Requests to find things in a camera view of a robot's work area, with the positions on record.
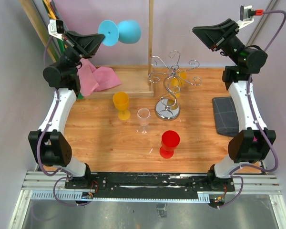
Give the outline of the blue plastic wine glass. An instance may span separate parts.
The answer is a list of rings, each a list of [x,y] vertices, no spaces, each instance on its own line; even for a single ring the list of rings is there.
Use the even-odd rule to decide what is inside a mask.
[[[111,20],[104,20],[98,27],[98,33],[105,36],[102,43],[114,46],[117,42],[124,44],[137,43],[141,38],[141,27],[137,21],[126,20],[118,25]]]

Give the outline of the green garment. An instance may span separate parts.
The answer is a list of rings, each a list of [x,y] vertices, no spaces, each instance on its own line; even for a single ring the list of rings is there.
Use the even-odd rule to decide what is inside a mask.
[[[44,67],[46,66],[45,63],[46,63],[47,51],[48,51],[49,45],[51,44],[52,41],[53,41],[53,37],[50,37],[46,46],[45,46],[44,52],[43,52],[43,66]],[[59,50],[62,54],[66,49],[66,45],[64,45],[63,42],[59,39],[57,39],[57,43],[58,43]]]

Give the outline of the red plastic wine glass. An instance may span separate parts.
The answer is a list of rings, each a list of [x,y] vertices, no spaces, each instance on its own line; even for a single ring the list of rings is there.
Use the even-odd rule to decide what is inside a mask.
[[[174,155],[174,150],[180,144],[180,136],[173,130],[165,131],[161,138],[159,153],[161,157],[169,159]]]

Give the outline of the yellow clothes hanger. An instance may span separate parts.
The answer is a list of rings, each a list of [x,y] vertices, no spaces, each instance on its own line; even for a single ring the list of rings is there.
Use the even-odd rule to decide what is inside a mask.
[[[43,0],[42,3],[46,9],[49,19],[59,19],[59,13],[57,12],[53,0]]]

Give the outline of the chrome wine glass rack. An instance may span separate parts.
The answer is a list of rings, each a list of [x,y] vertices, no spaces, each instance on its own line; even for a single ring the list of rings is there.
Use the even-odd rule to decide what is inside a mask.
[[[160,60],[162,64],[167,69],[167,72],[160,73],[152,71],[148,75],[149,82],[155,84],[160,82],[159,75],[164,75],[163,87],[165,93],[160,97],[159,101],[155,105],[156,116],[163,121],[172,121],[178,118],[181,108],[177,102],[177,99],[181,95],[182,87],[187,83],[192,86],[200,86],[202,84],[202,79],[200,77],[194,77],[191,81],[187,79],[187,72],[192,71],[200,66],[197,60],[190,60],[190,69],[181,70],[179,66],[179,61],[181,58],[180,53],[177,50],[170,51],[169,58],[173,59],[175,56],[178,59],[172,66],[167,66],[165,62],[159,56],[152,56],[150,58],[150,65],[155,67],[157,65],[157,60]]]

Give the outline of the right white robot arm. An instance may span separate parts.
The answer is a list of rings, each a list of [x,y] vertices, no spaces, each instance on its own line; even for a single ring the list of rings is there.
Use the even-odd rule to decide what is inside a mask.
[[[234,66],[226,66],[222,80],[235,105],[239,133],[228,144],[228,155],[212,165],[203,179],[212,191],[230,184],[232,175],[243,167],[263,161],[276,139],[260,116],[254,98],[252,75],[260,72],[267,53],[257,45],[244,45],[237,37],[241,26],[227,19],[213,26],[195,26],[193,33],[210,50],[228,56]]]

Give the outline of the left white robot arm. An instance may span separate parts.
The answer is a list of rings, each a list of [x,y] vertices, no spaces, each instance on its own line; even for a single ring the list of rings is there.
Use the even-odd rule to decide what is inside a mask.
[[[76,183],[86,189],[92,185],[92,176],[87,164],[72,156],[72,148],[64,137],[66,121],[80,92],[78,69],[81,59],[89,59],[98,51],[105,36],[103,34],[81,35],[66,31],[59,35],[67,46],[59,60],[43,70],[49,87],[54,88],[50,109],[36,131],[28,136],[36,163],[43,170],[54,167],[56,171],[76,177]]]

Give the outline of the clear wine glass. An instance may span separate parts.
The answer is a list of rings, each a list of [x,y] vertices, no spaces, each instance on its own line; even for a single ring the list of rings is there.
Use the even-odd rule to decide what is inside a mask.
[[[151,113],[147,108],[141,108],[137,112],[137,118],[139,123],[138,131],[142,134],[146,134],[148,132],[148,125],[150,122]]]

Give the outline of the yellow wine glass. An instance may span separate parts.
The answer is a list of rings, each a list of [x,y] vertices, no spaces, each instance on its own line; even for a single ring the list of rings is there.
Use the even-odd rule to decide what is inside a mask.
[[[118,118],[122,121],[131,116],[129,108],[129,96],[125,92],[117,92],[112,97],[115,108],[118,110]]]
[[[185,79],[187,78],[187,74],[185,72],[180,73],[180,75],[176,78],[173,78],[169,82],[169,89],[174,93],[176,99],[178,99],[181,96],[181,88],[185,84]],[[177,108],[177,104],[173,105],[175,103],[174,96],[170,94],[170,99],[167,100],[167,105],[171,106],[171,110],[175,110]]]

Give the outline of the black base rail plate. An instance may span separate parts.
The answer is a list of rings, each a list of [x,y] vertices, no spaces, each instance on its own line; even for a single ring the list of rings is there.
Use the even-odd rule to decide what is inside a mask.
[[[102,201],[194,202],[199,192],[226,194],[235,190],[232,178],[207,174],[97,172],[65,183],[83,197]]]

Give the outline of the grey folded cloth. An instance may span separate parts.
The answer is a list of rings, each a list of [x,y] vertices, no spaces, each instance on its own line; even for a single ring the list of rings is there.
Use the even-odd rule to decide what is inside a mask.
[[[239,133],[239,123],[232,97],[215,97],[212,105],[216,132],[235,137]]]

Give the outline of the wooden clothes rack frame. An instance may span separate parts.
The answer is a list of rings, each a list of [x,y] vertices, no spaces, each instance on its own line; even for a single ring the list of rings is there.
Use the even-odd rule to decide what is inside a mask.
[[[47,44],[49,35],[42,16],[40,15],[34,1],[21,0],[20,4],[29,18],[32,26],[38,34],[43,45]],[[148,74],[152,70],[147,64],[144,65],[110,65],[122,84],[111,89],[92,93],[86,99],[111,98],[116,92],[126,92],[130,98],[152,98],[154,96],[153,86],[148,81]]]

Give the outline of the pink garment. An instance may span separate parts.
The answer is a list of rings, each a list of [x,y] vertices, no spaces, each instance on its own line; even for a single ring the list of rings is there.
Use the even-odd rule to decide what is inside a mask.
[[[99,92],[121,85],[121,81],[115,71],[110,67],[96,68],[89,60],[82,58],[82,66],[78,68],[80,80],[80,93],[87,97],[93,92]]]

